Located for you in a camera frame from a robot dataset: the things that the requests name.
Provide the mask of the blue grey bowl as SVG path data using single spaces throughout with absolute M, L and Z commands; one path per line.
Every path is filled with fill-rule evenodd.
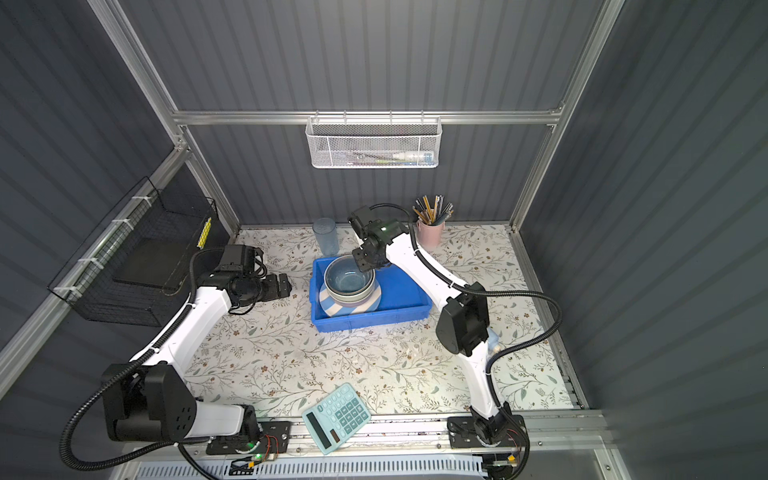
M 362 271 L 352 255 L 333 260 L 324 272 L 324 285 L 340 293 L 356 293 L 373 287 L 375 274 Z

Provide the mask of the green bowl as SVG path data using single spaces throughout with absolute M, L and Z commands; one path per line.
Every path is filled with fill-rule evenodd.
M 356 293 L 340 293 L 335 292 L 332 289 L 326 290 L 327 296 L 340 304 L 357 304 L 364 303 L 369 299 L 377 299 L 380 297 L 380 287 L 374 285 L 370 289 L 366 289 Z

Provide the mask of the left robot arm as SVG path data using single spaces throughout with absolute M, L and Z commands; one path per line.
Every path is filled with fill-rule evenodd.
M 134 356 L 137 369 L 103 396 L 108 436 L 122 442 L 181 442 L 202 437 L 236 437 L 257 443 L 262 437 L 255 410 L 197 399 L 184 374 L 215 324 L 244 314 L 260 302 L 286 298 L 284 274 L 268 271 L 263 252 L 242 244 L 218 247 L 218 265 L 191 272 L 192 291 L 163 330 Z

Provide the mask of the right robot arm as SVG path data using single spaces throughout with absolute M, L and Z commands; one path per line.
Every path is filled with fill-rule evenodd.
M 436 336 L 459 362 L 471 411 L 485 420 L 496 416 L 499 407 L 486 374 L 489 313 L 483 287 L 468 285 L 440 265 L 420 244 L 413 222 L 382 220 L 368 206 L 353 211 L 348 222 L 359 239 L 353 250 L 358 268 L 366 272 L 394 265 L 428 295 L 439 311 Z

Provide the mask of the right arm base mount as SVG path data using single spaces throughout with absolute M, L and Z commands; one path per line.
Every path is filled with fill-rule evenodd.
M 519 450 L 530 445 L 524 419 L 515 415 L 508 402 L 490 419 L 473 409 L 470 416 L 452 416 L 446 420 L 452 449 L 505 447 Z

